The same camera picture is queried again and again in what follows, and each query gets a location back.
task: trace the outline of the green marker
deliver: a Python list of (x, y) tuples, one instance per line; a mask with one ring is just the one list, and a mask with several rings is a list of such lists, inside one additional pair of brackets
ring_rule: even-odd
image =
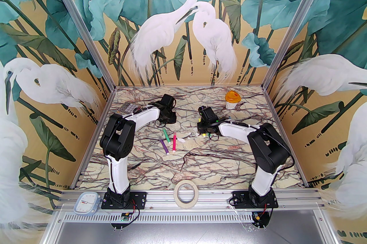
[(165, 129), (163, 129), (163, 133), (165, 135), (165, 139), (167, 140), (167, 142), (170, 143), (171, 141), (170, 141), (170, 139), (168, 137), (168, 134), (167, 134), (167, 131)]

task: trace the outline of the orange lid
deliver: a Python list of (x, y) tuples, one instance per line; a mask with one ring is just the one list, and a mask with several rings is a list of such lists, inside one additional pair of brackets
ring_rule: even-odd
[(226, 101), (232, 104), (238, 103), (241, 101), (241, 97), (237, 92), (231, 90), (231, 91), (228, 91), (226, 94)]

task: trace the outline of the marble tabletop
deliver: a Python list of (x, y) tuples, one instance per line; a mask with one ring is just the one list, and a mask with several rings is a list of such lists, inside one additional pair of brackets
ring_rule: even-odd
[[(242, 97), (233, 110), (225, 109), (225, 94), (229, 90), (235, 90)], [(159, 142), (159, 139), (164, 139), (162, 129), (152, 122), (138, 130), (134, 148), (128, 156), (131, 189), (174, 189), (181, 180), (192, 180), (199, 189), (247, 189), (255, 176), (255, 160), (250, 145), (234, 138), (213, 136), (210, 140), (207, 135), (198, 135), (198, 108), (211, 106), (219, 118), (230, 117), (250, 125), (269, 122), (276, 128), (261, 88), (128, 87), (117, 91), (108, 116), (126, 101), (146, 105), (160, 100), (164, 93), (174, 96), (177, 101), (174, 108), (177, 122), (165, 128), (170, 138), (177, 132), (177, 138), (182, 139), (177, 141), (175, 153), (172, 152), (172, 142), (167, 144), (165, 141), (169, 149), (167, 155)], [(79, 188), (102, 190), (108, 184), (107, 161), (98, 140)], [(298, 171), (292, 167), (277, 176), (273, 187), (302, 186)]]

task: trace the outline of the marker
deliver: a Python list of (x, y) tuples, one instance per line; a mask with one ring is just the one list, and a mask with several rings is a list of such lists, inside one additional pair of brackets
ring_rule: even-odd
[(176, 132), (173, 134), (173, 152), (176, 152)]
[(163, 133), (164, 133), (164, 136), (165, 136), (165, 139), (167, 140), (168, 143), (170, 143), (170, 139), (168, 137), (168, 134), (167, 134), (167, 131), (165, 129), (163, 129)]
[(166, 145), (164, 144), (163, 139), (161, 139), (161, 140), (160, 140), (160, 142), (161, 142), (161, 144), (162, 144), (162, 146), (163, 146), (163, 149), (164, 149), (165, 153), (166, 153), (167, 155), (169, 155), (169, 151), (168, 151), (168, 149), (167, 149)]

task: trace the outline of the calculator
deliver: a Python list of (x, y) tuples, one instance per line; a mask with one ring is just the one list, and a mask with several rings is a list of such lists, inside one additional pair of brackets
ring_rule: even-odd
[(125, 102), (125, 103), (123, 103), (122, 106), (120, 106), (118, 108), (118, 110), (116, 111), (116, 113), (118, 113), (119, 115), (130, 114), (130, 113), (132, 113), (132, 111), (135, 108), (140, 108), (140, 106), (137, 105), (137, 104), (132, 104), (132, 103), (129, 103), (129, 102)]

